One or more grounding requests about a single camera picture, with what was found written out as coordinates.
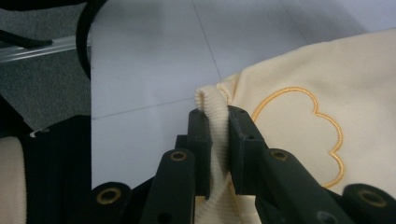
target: gray carpet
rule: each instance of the gray carpet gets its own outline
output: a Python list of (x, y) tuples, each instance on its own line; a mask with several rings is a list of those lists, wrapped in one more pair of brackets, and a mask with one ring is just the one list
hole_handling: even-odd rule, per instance
[[(0, 10), (0, 29), (37, 39), (74, 35), (83, 7)], [(34, 130), (74, 115), (91, 114), (91, 83), (75, 50), (0, 63), (0, 94)]]

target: white tile floor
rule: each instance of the white tile floor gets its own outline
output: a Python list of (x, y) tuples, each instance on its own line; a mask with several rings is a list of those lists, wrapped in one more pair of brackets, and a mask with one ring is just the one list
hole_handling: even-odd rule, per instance
[(197, 88), (307, 44), (395, 27), (394, 11), (393, 0), (109, 1), (92, 27), (93, 187), (155, 175), (187, 131)]

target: orange embroidered outline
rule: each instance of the orange embroidered outline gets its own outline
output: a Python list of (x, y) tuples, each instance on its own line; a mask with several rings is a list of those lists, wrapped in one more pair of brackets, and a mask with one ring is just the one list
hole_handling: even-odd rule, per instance
[(322, 113), (318, 112), (318, 100), (314, 96), (314, 94), (312, 94), (310, 91), (308, 91), (306, 89), (299, 88), (299, 87), (288, 87), (288, 88), (285, 88), (283, 90), (276, 91), (273, 94), (271, 94), (270, 96), (268, 96), (267, 98), (265, 98), (256, 107), (256, 109), (254, 110), (253, 115), (251, 116), (251, 118), (253, 119), (254, 122), (256, 122), (257, 117), (260, 115), (260, 113), (262, 112), (262, 110), (264, 109), (264, 107), (266, 105), (268, 105), (276, 97), (278, 97), (278, 96), (280, 96), (280, 95), (282, 95), (284, 93), (291, 92), (291, 91), (299, 91), (299, 92), (302, 92), (302, 93), (305, 93), (306, 95), (308, 95), (311, 98), (311, 100), (313, 101), (313, 103), (314, 103), (314, 110), (312, 111), (312, 113), (315, 116), (317, 116), (317, 117), (320, 117), (320, 118), (328, 120), (334, 126), (334, 128), (337, 130), (337, 133), (338, 133), (337, 134), (338, 135), (337, 143), (332, 148), (332, 150), (329, 151), (329, 155), (331, 157), (333, 157), (337, 161), (338, 169), (339, 169), (338, 175), (337, 175), (337, 177), (335, 179), (333, 179), (333, 180), (321, 185), (324, 188), (330, 188), (330, 187), (338, 184), (341, 181), (341, 179), (343, 178), (343, 176), (344, 176), (344, 171), (345, 171), (344, 164), (343, 164), (341, 158), (336, 154), (336, 152), (340, 149), (341, 145), (343, 144), (344, 136), (343, 136), (343, 133), (341, 131), (340, 126), (334, 121), (334, 119), (330, 118), (328, 115), (325, 115), (325, 114), (322, 114)]

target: pale yellow fabric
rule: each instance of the pale yellow fabric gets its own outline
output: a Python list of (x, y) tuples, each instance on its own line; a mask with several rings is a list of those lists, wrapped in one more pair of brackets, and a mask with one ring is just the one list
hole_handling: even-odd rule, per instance
[[(212, 95), (221, 100), (207, 101)], [(244, 108), (269, 147), (293, 153), (324, 187), (341, 194), (346, 185), (364, 183), (396, 197), (395, 29), (307, 46), (257, 63), (216, 87), (201, 88), (196, 99), (205, 112), (222, 111), (208, 116), (222, 126), (226, 105)], [(222, 131), (216, 136), (227, 136)], [(213, 190), (227, 195), (224, 186), (215, 183)], [(252, 202), (236, 200), (239, 222), (257, 222)], [(216, 199), (201, 204), (209, 205), (211, 216), (224, 206)]]
[(26, 223), (26, 183), (21, 143), (0, 139), (0, 224)]

